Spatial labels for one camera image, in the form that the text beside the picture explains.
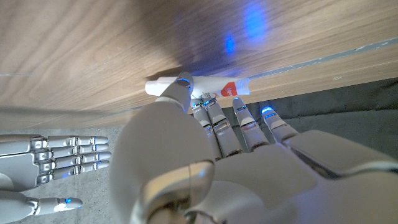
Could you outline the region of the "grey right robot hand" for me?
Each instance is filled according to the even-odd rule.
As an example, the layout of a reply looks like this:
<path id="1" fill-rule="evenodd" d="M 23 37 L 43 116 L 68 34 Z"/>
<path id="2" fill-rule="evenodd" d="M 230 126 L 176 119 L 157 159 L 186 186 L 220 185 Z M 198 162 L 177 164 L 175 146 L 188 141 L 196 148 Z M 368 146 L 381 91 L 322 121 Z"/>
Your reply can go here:
<path id="1" fill-rule="evenodd" d="M 33 198 L 24 191 L 109 166 L 108 147 L 103 136 L 2 135 L 1 223 L 81 208 L 78 198 Z"/>

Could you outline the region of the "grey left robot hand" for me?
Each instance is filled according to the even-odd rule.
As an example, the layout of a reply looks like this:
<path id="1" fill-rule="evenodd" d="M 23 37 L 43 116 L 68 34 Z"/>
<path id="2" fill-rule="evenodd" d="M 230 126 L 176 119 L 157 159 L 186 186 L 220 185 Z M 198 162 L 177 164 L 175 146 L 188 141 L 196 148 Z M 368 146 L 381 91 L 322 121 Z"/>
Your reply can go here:
<path id="1" fill-rule="evenodd" d="M 397 161 L 322 131 L 297 132 L 270 107 L 271 144 L 234 92 L 241 144 L 220 85 L 182 72 L 124 127 L 109 170 L 116 223 L 396 223 Z"/>

